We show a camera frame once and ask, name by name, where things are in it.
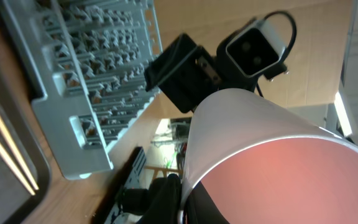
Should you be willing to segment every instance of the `white dish rack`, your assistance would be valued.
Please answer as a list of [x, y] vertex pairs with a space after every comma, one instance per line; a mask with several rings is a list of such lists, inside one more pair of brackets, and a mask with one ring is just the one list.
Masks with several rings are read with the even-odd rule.
[[113, 169], [109, 151], [158, 93], [143, 74], [162, 52], [153, 0], [4, 0], [0, 10], [62, 174]]

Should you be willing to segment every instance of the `wooden countertop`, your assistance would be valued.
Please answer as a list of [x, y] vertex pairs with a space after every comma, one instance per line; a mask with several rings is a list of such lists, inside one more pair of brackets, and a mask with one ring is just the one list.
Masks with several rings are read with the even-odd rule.
[[163, 116], [160, 109], [160, 96], [157, 96], [110, 153], [114, 170], [93, 174], [85, 180], [66, 180], [62, 176], [32, 112], [29, 99], [30, 90], [19, 66], [19, 59], [14, 55], [4, 35], [7, 33], [0, 30], [0, 69], [6, 82], [10, 83], [9, 91], [15, 96], [37, 136], [50, 165], [52, 176], [48, 194], [25, 220], [25, 223], [89, 223], [105, 196], [111, 179], [128, 160], [133, 149], [136, 146], [148, 149], [150, 140]]

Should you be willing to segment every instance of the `pink inner lampshade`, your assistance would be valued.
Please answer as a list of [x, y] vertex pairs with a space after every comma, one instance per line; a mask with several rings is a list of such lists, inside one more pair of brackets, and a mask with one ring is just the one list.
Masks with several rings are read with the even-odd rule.
[[229, 223], [358, 224], [358, 153], [312, 138], [242, 151], [203, 185]]

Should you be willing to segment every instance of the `fluorescent light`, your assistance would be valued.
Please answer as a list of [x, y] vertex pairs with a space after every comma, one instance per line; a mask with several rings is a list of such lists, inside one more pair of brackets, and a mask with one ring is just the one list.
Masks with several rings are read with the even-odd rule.
[[0, 143], [0, 156], [5, 162], [5, 164], [10, 168], [13, 174], [20, 180], [23, 186], [31, 195], [35, 195], [34, 190], [31, 188], [30, 184], [27, 182], [23, 174], [20, 172], [19, 168], [16, 166], [15, 162], [12, 160], [10, 155], [5, 150], [4, 146]]
[[24, 158], [23, 158], [22, 154], [20, 153], [20, 150], [17, 148], [16, 143], [13, 140], [7, 126], [5, 125], [4, 120], [1, 118], [1, 115], [0, 115], [0, 133], [2, 134], [3, 138], [5, 139], [6, 144], [11, 149], [13, 156], [18, 161], [20, 167], [23, 169], [24, 174], [30, 180], [31, 185], [33, 186], [33, 188], [35, 190], [38, 190], [39, 187], [37, 185], [37, 181], [34, 179], [29, 167], [25, 163]]
[[336, 113], [338, 115], [339, 122], [342, 127], [343, 135], [345, 135], [345, 137], [348, 137], [351, 134], [353, 134], [353, 132], [352, 132], [351, 123], [349, 121], [349, 117], [347, 116], [346, 113], [345, 104], [342, 100], [342, 96], [339, 93], [339, 91], [335, 94], [334, 105], [335, 105]]

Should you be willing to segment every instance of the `cardboard wall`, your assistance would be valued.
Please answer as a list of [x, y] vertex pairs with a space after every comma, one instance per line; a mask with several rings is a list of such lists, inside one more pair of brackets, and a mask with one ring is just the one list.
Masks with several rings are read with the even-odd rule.
[[[295, 46], [286, 60], [290, 74], [280, 75], [271, 83], [263, 77], [259, 81], [265, 97], [283, 107], [333, 102], [351, 7], [351, 0], [155, 0], [164, 48], [186, 32], [211, 55], [216, 54], [220, 41], [250, 18], [261, 18], [274, 10], [289, 10], [298, 27]], [[288, 21], [281, 16], [271, 17], [270, 21], [288, 42], [291, 36]]]

